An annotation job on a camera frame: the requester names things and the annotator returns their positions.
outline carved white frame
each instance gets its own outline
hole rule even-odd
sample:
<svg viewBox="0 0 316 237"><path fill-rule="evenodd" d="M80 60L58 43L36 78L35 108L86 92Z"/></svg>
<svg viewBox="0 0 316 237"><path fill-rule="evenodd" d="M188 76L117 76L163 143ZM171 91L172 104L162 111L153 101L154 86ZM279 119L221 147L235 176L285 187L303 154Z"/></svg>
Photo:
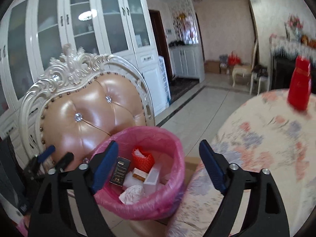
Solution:
<svg viewBox="0 0 316 237"><path fill-rule="evenodd" d="M93 78L96 79L105 72L121 74L131 81L141 97L146 124L155 126L153 104L148 86L141 73L131 63L116 55L85 53L83 48L78 49L78 52L75 53L70 44L65 45L63 51L59 60L51 58L50 67L30 87L22 101L18 127L24 150L29 159L37 155L32 152L29 145L28 118L31 108L39 102L40 98L44 99L44 102L41 101L35 121L35 141L39 152L42 153L45 149L45 142L41 136L40 121L47 103L64 93L78 92L79 89L90 84Z"/></svg>

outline pink plastic bag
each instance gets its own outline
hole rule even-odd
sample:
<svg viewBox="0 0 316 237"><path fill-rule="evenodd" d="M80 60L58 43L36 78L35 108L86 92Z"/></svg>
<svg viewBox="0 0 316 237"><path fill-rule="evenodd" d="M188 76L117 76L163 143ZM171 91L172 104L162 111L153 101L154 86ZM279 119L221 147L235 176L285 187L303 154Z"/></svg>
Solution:
<svg viewBox="0 0 316 237"><path fill-rule="evenodd" d="M163 172L162 176L164 173L170 173L170 180L159 191L133 205L123 204L119 200L118 188L120 187L107 182L94 195L97 203L119 217L129 220L156 220L172 215L179 206L183 195L185 164L179 138L159 127L130 127L98 145L93 156L103 152L112 140L118 143L118 155L129 160L132 160L132 151L135 146L141 146L147 151L162 153L164 165L169 164L166 169L171 168L169 172Z"/></svg>

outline black product box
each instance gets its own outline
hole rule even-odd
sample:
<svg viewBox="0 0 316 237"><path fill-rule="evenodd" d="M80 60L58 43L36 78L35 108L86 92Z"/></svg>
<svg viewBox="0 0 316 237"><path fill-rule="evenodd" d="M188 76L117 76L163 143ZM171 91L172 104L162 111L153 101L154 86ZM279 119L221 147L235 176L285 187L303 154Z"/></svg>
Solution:
<svg viewBox="0 0 316 237"><path fill-rule="evenodd" d="M111 177L110 183L114 183L119 186L123 186L125 176L128 172L128 167L130 166L131 161L118 157L113 175Z"/></svg>

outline red bottle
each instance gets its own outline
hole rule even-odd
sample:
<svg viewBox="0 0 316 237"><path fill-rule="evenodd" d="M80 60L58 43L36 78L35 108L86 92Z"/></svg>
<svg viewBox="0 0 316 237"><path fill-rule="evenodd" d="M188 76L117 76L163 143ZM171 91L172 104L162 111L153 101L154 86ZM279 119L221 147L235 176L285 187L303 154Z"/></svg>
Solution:
<svg viewBox="0 0 316 237"><path fill-rule="evenodd" d="M311 88L311 63L306 58L298 56L291 79L288 103L299 111L305 111L311 94Z"/></svg>

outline tufted leather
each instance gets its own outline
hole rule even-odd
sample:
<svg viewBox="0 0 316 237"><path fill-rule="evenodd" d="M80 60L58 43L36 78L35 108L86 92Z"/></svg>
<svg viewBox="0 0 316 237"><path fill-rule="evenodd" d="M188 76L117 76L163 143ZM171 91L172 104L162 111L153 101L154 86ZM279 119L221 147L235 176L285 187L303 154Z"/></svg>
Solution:
<svg viewBox="0 0 316 237"><path fill-rule="evenodd" d="M82 120L77 122L75 114ZM78 92L64 93L45 107L41 120L42 143L54 145L52 159L57 162L67 152L75 169L104 139L131 127L146 125L144 108L136 87L117 73L105 73Z"/></svg>

